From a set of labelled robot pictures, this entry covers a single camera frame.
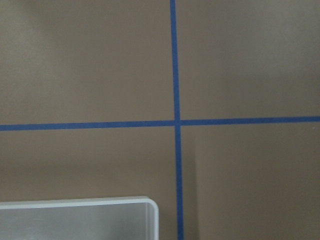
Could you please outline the translucent plastic storage box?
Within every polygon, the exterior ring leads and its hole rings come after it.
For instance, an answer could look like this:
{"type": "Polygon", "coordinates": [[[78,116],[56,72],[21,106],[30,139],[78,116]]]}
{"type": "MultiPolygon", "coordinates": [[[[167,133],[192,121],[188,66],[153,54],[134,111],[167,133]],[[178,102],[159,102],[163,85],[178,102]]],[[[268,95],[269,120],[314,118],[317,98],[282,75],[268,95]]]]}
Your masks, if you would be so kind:
{"type": "Polygon", "coordinates": [[[0,204],[2,240],[158,240],[159,208],[146,196],[0,204]]]}

